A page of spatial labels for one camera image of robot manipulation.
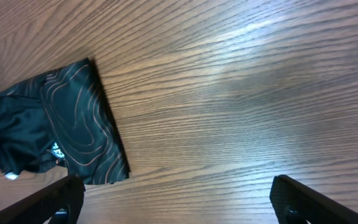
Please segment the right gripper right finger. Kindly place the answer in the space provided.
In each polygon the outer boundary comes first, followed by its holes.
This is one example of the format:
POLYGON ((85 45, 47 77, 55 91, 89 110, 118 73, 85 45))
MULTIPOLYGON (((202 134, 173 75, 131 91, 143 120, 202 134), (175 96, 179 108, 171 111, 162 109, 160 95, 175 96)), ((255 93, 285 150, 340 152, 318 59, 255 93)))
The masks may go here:
POLYGON ((274 177, 270 201, 279 224, 358 224, 358 213, 287 175, 274 177))

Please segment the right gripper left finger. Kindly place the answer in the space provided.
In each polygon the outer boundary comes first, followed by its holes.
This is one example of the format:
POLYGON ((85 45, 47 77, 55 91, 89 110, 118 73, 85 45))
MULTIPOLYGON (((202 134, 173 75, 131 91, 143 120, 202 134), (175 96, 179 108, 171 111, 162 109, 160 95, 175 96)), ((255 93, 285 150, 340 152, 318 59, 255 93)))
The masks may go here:
POLYGON ((81 178, 66 176, 0 211, 0 223, 76 224, 83 206, 81 178))

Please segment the black cycling jersey orange lines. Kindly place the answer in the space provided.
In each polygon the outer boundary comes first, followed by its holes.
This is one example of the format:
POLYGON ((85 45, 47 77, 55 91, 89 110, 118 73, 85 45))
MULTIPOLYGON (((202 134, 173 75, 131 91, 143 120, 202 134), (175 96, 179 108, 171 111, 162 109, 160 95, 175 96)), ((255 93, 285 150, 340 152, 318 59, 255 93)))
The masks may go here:
POLYGON ((88 58, 0 92, 0 172, 14 180, 23 171, 55 166, 86 185, 129 177, 109 103, 88 58))

